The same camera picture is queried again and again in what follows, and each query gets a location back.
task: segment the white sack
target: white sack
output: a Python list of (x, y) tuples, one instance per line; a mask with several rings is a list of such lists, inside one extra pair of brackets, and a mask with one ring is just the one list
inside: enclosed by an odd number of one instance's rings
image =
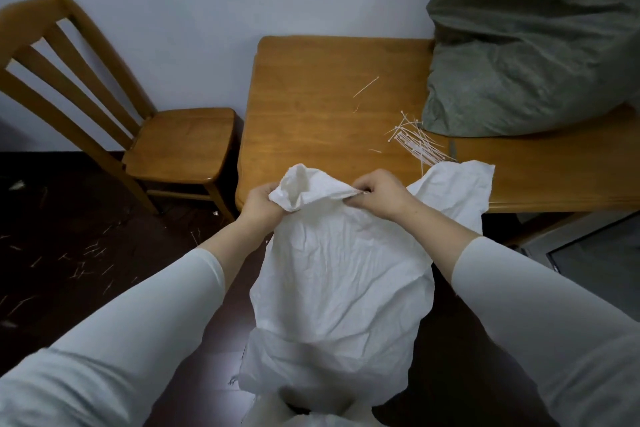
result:
[[(493, 167), (441, 162), (407, 189), (481, 233)], [(298, 164), (269, 195), (298, 212), (276, 228), (251, 289), (257, 326), (242, 390), (340, 414), (355, 400), (379, 405), (406, 388), (418, 326), (433, 304), (432, 260), (395, 223), (342, 203), (358, 192)]]

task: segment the tabletop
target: tabletop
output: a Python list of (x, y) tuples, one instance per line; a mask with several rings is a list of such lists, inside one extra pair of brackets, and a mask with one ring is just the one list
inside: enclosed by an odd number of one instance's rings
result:
[[(432, 49), (428, 39), (262, 38), (238, 159), (238, 208), (251, 188), (279, 181), (300, 162), (347, 183), (379, 167), (405, 185), (420, 179), (428, 166), (421, 170), (387, 132), (401, 112), (420, 120)], [(640, 117), (630, 107), (524, 137), (430, 135), (459, 162), (495, 164), (490, 212), (640, 208)]]

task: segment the floor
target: floor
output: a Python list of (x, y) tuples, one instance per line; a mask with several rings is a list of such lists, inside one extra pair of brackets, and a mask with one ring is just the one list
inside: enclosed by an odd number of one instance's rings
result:
[[(165, 213), (151, 216), (79, 153), (0, 154), (0, 169), (0, 372), (224, 225), (201, 201), (158, 201)], [(6, 190), (16, 180), (24, 188)], [(494, 239), (518, 226), (510, 215), (487, 216), (484, 224)], [(263, 256), (264, 246), (247, 258), (148, 427), (239, 425), (253, 397), (231, 378), (255, 326), (248, 293)], [(375, 407), (377, 418), (390, 426), (555, 425), (515, 361), (436, 270), (435, 277), (409, 388)]]

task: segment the white sleeve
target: white sleeve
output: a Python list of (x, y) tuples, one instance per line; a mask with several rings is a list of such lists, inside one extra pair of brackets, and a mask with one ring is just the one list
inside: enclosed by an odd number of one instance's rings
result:
[(191, 250), (0, 378), (0, 424), (142, 425), (224, 294), (216, 258)]
[(640, 418), (640, 325), (560, 274), (479, 237), (452, 286), (563, 426)]

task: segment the chair seat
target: chair seat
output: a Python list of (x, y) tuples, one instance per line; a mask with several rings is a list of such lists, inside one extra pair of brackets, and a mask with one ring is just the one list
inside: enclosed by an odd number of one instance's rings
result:
[(159, 112), (147, 120), (122, 159), (128, 175), (145, 181), (204, 184), (215, 180), (231, 143), (231, 108)]

